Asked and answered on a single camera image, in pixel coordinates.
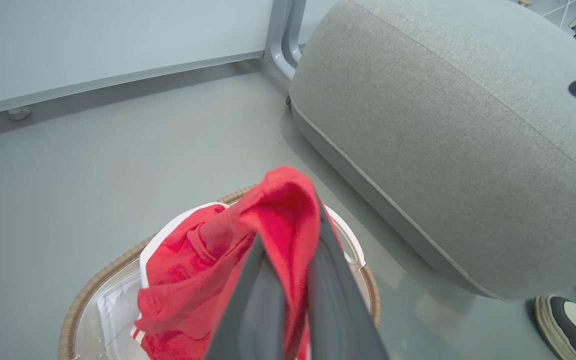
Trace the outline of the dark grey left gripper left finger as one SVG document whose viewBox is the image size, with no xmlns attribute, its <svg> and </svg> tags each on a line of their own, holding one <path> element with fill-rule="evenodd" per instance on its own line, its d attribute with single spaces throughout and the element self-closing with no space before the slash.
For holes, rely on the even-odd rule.
<svg viewBox="0 0 576 360">
<path fill-rule="evenodd" d="M 207 360 L 282 360 L 286 296 L 260 234 L 212 335 Z"/>
</svg>

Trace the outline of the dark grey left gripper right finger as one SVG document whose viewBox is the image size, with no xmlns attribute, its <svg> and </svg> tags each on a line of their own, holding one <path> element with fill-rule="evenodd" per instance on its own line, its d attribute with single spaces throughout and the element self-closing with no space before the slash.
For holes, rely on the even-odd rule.
<svg viewBox="0 0 576 360">
<path fill-rule="evenodd" d="M 318 201 L 317 248 L 308 268 L 311 360 L 386 360 L 378 333 L 381 298 L 361 244 L 334 210 Z"/>
</svg>

